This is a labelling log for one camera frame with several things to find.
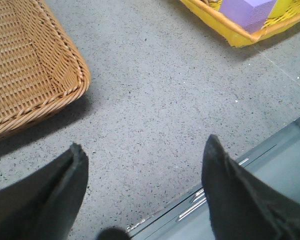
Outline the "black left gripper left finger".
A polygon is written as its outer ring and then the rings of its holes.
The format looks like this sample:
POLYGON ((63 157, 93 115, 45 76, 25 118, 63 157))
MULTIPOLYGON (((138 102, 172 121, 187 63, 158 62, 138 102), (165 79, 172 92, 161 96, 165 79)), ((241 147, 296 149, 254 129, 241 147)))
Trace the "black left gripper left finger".
POLYGON ((0 190, 0 240, 66 240, 82 205, 89 159, 81 145, 0 190))

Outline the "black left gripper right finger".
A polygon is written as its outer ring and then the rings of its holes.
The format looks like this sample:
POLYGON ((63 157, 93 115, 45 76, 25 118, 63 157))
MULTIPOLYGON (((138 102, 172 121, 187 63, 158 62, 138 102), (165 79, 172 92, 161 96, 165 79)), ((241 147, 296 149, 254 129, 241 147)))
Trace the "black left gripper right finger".
POLYGON ((217 240, 300 240, 300 204, 235 162, 219 138, 205 144, 201 184, 217 240))

